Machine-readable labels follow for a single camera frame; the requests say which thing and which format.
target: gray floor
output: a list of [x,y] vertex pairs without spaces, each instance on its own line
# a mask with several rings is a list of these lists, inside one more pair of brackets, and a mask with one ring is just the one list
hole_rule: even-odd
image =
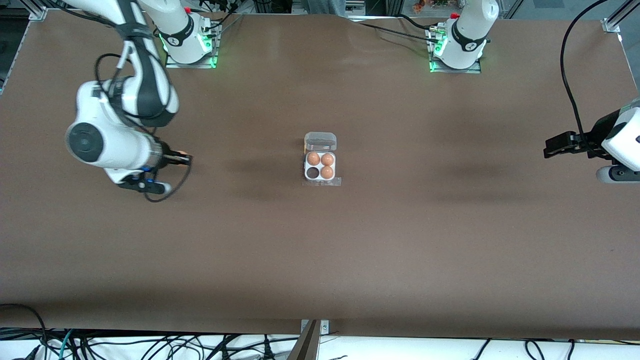
[[[595,0],[524,0],[514,19],[572,20]],[[601,20],[617,9],[623,0],[609,0],[583,16],[583,19]],[[640,8],[636,8],[620,24],[622,44],[627,53],[631,71],[640,85]]]

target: blue cable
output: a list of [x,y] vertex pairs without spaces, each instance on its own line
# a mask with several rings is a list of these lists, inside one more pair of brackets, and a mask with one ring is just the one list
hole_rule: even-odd
[[73,329],[69,330],[67,332],[67,335],[65,335],[65,338],[62,340],[62,345],[60,345],[60,354],[58,356],[58,360],[62,360],[65,358],[65,345],[67,344],[67,341],[69,341],[69,336],[71,336],[72,331]]

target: white surface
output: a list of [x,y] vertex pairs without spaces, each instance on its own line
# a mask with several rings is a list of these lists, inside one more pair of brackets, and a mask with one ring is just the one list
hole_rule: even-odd
[[[291,335],[272,335],[270,339],[287,338]],[[145,339],[158,339],[159,337],[146,338],[111,338],[98,341],[112,341],[126,343]],[[262,335],[242,335],[232,341],[229,347],[243,347],[252,343],[262,342]],[[222,336],[201,336],[200,340],[205,346],[215,346],[222,340]],[[467,339],[419,339],[419,338],[369,338],[354,336],[323,336],[321,338],[318,360],[331,360],[347,355],[345,360],[371,360],[371,359],[420,359],[420,360],[471,360],[476,356],[484,340]],[[52,345],[59,346],[57,341]],[[271,348],[275,354],[289,351],[295,341],[272,343]],[[0,341],[0,360],[13,360],[27,356],[38,344],[37,340],[13,340]],[[565,360],[569,351],[569,343],[543,342],[538,345],[546,360]],[[136,345],[98,345],[94,347],[100,355],[107,360],[140,360],[142,355],[151,346],[151,343]],[[532,353],[537,353],[530,345]],[[36,360],[43,359],[43,349],[40,349]],[[154,360],[165,360],[168,355],[168,347],[155,356]],[[239,353],[234,359],[253,359],[258,352],[246,351]],[[192,350],[180,350],[175,354],[174,360],[197,360],[198,355]],[[214,357],[220,360],[221,354]],[[524,350],[524,341],[518,340],[491,340],[484,350],[480,360],[528,360]],[[612,345],[598,343],[576,343],[572,360],[634,360],[640,359],[640,346],[637,345]]]

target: brown tabletop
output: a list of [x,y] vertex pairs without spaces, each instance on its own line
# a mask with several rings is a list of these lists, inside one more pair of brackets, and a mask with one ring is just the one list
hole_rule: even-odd
[[[158,134],[195,164],[151,204],[67,152],[77,88],[122,41],[51,12],[0,99],[0,300],[66,328],[292,333],[328,318],[343,334],[638,339],[640,188],[600,184],[606,162],[584,154],[542,156],[575,129],[567,25],[499,20],[483,73],[463,75],[339,17],[246,16],[217,69],[169,70],[180,111]],[[637,94],[598,22],[576,26],[566,62],[587,128]],[[309,131],[337,135],[342,186],[303,186]]]

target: clear plastic egg carton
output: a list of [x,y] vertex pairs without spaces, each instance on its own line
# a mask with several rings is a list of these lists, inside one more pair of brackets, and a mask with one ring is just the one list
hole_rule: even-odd
[[305,179],[314,186],[340,186],[342,178],[336,176],[338,147],[333,133],[311,132],[305,135]]

